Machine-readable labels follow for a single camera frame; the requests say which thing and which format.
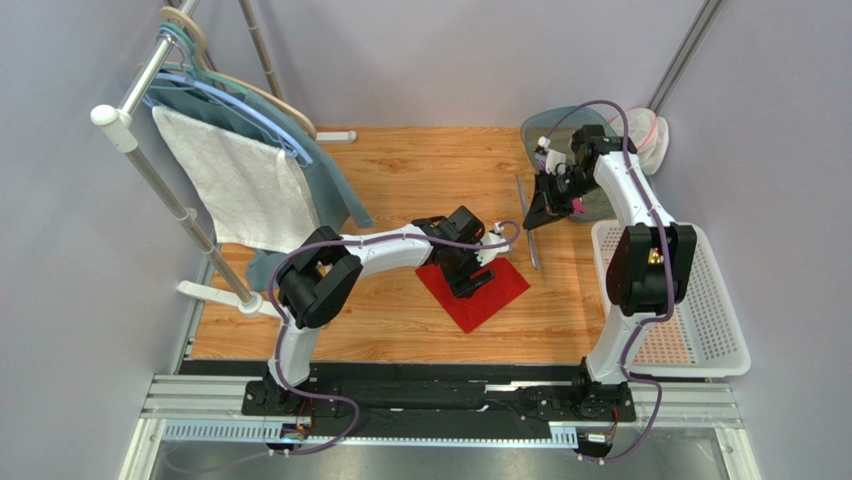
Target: clothing rack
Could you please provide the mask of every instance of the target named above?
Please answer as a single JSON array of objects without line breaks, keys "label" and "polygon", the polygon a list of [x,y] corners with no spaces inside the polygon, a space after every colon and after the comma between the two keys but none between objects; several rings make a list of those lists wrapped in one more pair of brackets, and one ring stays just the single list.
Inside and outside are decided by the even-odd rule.
[{"label": "clothing rack", "polygon": [[[167,6],[178,8],[187,18],[192,17],[199,2],[200,0],[185,0],[178,8],[175,1],[164,0]],[[269,83],[269,88],[276,98],[283,100],[281,98],[281,88],[278,85],[275,71],[271,66],[260,29],[255,22],[251,4],[249,0],[240,0],[239,3],[249,32],[251,33],[255,50]],[[139,148],[139,142],[136,137],[130,132],[130,125],[133,123],[133,113],[142,102],[157,72],[163,66],[163,63],[176,44],[177,40],[175,38],[165,33],[161,34],[154,52],[151,54],[148,62],[139,70],[130,88],[127,89],[124,98],[119,102],[118,108],[111,105],[99,105],[93,108],[91,111],[92,123],[99,127],[110,141],[112,141],[116,149],[123,153],[130,160],[130,163],[136,167],[142,178],[148,182],[154,193],[157,194],[175,220],[183,227],[187,235],[192,238],[198,249],[201,250],[201,253],[204,254],[213,268],[219,272],[232,290],[232,292],[227,292],[184,280],[178,284],[178,291],[198,300],[212,301],[237,307],[243,315],[250,318],[261,314],[278,317],[279,315],[272,307],[272,304],[264,301],[259,293],[252,292],[246,288],[236,272],[234,272],[231,266],[228,265],[228,262],[222,257],[216,245],[195,222],[194,210],[187,209],[180,203],[180,200],[177,199],[163,178],[151,165],[151,162],[148,161],[148,157]],[[205,52],[205,55],[208,64],[212,65],[209,52]],[[317,134],[316,140],[318,143],[351,143],[355,140],[355,132],[322,132]]]}]

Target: wooden clothes hanger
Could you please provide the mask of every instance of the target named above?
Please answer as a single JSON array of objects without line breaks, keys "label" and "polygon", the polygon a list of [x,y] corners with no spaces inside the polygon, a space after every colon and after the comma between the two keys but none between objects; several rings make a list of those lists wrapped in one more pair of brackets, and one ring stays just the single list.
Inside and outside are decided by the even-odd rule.
[{"label": "wooden clothes hanger", "polygon": [[316,140],[317,128],[314,126],[313,122],[311,122],[308,117],[305,116],[305,114],[296,110],[280,98],[272,95],[271,93],[263,89],[255,87],[254,85],[244,82],[238,78],[234,78],[229,75],[225,75],[224,73],[214,71],[204,58],[204,52],[207,51],[207,46],[209,45],[207,42],[207,35],[204,34],[204,31],[201,30],[201,27],[199,27],[198,24],[195,23],[192,18],[190,18],[188,15],[181,12],[177,8],[163,7],[160,9],[160,19],[164,22],[173,23],[178,27],[185,29],[189,33],[190,38],[195,44],[195,54],[193,55],[193,59],[195,60],[195,63],[200,69],[205,72],[215,74],[218,77],[221,77],[221,79],[224,80],[224,82],[222,83],[230,82],[260,95],[261,97],[263,97],[264,100],[274,105],[275,108],[281,110],[281,112],[295,120],[296,123],[299,124],[299,126],[302,128],[302,130],[307,132],[307,134],[312,139]]}]

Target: wood grain surface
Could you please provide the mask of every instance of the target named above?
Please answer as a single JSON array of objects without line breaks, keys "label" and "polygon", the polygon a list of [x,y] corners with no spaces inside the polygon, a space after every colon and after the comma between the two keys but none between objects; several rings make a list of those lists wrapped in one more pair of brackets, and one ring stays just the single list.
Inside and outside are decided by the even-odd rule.
[{"label": "wood grain surface", "polygon": [[[533,169],[518,129],[356,128],[351,145],[324,148],[373,216],[375,229],[416,218],[449,215],[467,206],[486,224],[522,221],[515,174],[532,195]],[[593,264],[591,224],[561,221],[535,231],[542,262],[530,262],[521,235],[508,258],[530,289],[470,334],[453,322],[413,269],[360,280],[341,314],[320,334],[314,359],[399,362],[577,363],[604,325]],[[238,274],[253,252],[224,245]],[[216,275],[213,286],[227,289]],[[236,309],[207,305],[193,358],[264,359],[272,353],[278,320],[248,319]]]}]

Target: blue-gray cloth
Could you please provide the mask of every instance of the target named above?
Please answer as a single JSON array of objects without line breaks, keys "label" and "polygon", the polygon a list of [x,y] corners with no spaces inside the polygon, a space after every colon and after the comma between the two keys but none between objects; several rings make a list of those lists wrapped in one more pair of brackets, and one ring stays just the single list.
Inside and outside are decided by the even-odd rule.
[{"label": "blue-gray cloth", "polygon": [[[299,128],[296,122],[254,92],[249,92],[245,96],[239,93],[231,93],[231,95],[245,102],[292,135],[293,139],[299,142],[311,156],[313,163],[303,167],[302,172],[305,174],[305,180],[311,189],[311,196],[316,204],[320,224],[328,225],[335,232],[339,232],[343,223],[351,215],[358,227],[373,227],[373,219],[370,218],[364,205],[355,195],[355,191],[352,190],[352,186],[349,185],[343,173],[337,168],[334,160],[307,133]],[[155,102],[190,118],[238,133],[273,147],[280,147],[277,142],[269,139],[259,128],[227,108],[210,103],[191,90],[151,89],[148,91],[148,96]],[[263,291],[266,290],[269,277],[284,254],[263,250],[256,250],[255,252],[255,258],[249,262],[249,268],[246,271],[246,280],[248,280],[252,290]]]}]

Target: red cloth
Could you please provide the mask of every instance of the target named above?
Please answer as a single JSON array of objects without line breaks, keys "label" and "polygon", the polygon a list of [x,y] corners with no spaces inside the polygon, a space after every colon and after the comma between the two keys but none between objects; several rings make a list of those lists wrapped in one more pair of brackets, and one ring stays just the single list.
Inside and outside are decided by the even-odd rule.
[{"label": "red cloth", "polygon": [[530,288],[505,258],[495,259],[484,269],[487,268],[494,270],[494,279],[480,287],[471,298],[454,297],[437,265],[420,267],[415,272],[464,333],[470,333]]}]

